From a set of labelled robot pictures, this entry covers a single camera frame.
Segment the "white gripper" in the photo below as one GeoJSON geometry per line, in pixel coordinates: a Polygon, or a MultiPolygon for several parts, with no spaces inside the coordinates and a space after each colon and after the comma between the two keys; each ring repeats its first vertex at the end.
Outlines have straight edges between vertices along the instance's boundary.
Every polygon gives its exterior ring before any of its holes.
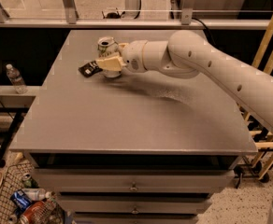
{"type": "Polygon", "coordinates": [[[103,70],[122,71],[126,64],[129,71],[133,73],[144,73],[146,72],[146,68],[143,63],[143,49],[146,44],[146,40],[119,43],[118,52],[122,56],[115,54],[111,57],[99,58],[96,60],[96,63],[103,70]]]}

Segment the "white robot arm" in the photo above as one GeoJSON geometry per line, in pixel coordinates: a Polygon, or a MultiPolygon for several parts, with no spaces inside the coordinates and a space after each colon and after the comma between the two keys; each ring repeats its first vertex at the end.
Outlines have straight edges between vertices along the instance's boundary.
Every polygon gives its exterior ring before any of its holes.
{"type": "Polygon", "coordinates": [[[157,71],[176,78],[202,73],[273,133],[273,76],[213,47],[192,30],[180,30],[167,40],[119,43],[112,36],[97,42],[97,65],[117,72],[157,71]]]}

